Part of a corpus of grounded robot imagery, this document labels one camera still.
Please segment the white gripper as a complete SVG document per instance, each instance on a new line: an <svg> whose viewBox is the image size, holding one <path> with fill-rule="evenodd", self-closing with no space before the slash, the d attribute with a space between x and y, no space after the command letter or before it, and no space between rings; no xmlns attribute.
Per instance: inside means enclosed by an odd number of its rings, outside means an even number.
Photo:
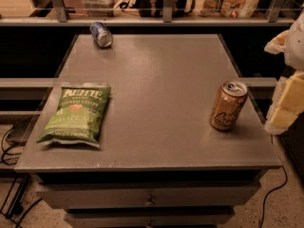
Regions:
<svg viewBox="0 0 304 228"><path fill-rule="evenodd" d="M277 55L284 53L285 64L304 70L304 13L267 43L264 50ZM265 130L271 135L285 132L304 112L304 71L297 71L289 78L281 76L276 83L272 104L269 107Z"/></svg>

